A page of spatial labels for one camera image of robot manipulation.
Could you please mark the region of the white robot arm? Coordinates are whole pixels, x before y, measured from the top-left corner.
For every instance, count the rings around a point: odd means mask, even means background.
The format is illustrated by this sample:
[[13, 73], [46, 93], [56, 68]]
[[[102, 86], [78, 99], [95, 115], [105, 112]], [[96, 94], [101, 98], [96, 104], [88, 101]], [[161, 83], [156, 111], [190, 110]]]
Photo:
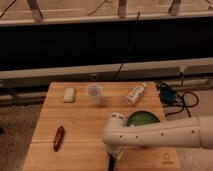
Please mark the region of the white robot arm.
[[125, 146], [213, 149], [213, 116], [128, 127], [123, 114], [113, 113], [103, 129], [102, 142], [114, 158]]

